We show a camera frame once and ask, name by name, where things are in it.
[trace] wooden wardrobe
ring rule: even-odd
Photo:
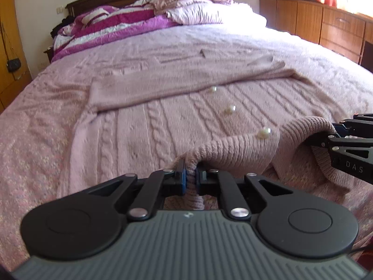
[[[32,79],[27,66],[19,36],[14,0],[0,0],[0,28],[4,42],[0,37],[0,113],[12,103]],[[8,72],[9,59],[19,58],[21,68]]]

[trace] pearl button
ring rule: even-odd
[[[236,106],[235,105],[230,105],[228,108],[225,110],[225,112],[229,115],[233,114],[236,111]]]
[[[271,129],[269,127],[263,127],[257,134],[259,139],[267,139],[271,134]]]

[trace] white logo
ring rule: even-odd
[[[184,214],[184,217],[185,217],[185,218],[188,218],[188,219],[189,219],[189,218],[192,218],[193,216],[194,216],[194,214],[191,213],[191,212],[187,212],[187,213]]]

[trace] drawer handle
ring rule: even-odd
[[[342,56],[342,57],[345,56],[345,55],[341,54],[340,52],[337,52],[336,50],[333,50],[333,49],[332,49],[332,51],[335,52],[336,54],[339,54],[339,55]]]
[[[347,21],[345,19],[342,19],[342,18],[336,18],[336,20],[338,20],[339,22],[342,22],[342,23],[349,23],[349,21]]]

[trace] comforter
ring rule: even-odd
[[[225,24],[161,29],[66,56],[0,116],[1,263],[13,269],[27,258],[19,224],[37,205],[124,173],[148,176],[227,136],[369,112],[372,78],[298,37]],[[346,185],[331,180],[318,159],[300,146],[284,174],[271,161],[264,173],[348,207],[363,245],[372,236],[372,187],[353,177]],[[191,190],[168,205],[215,204]]]

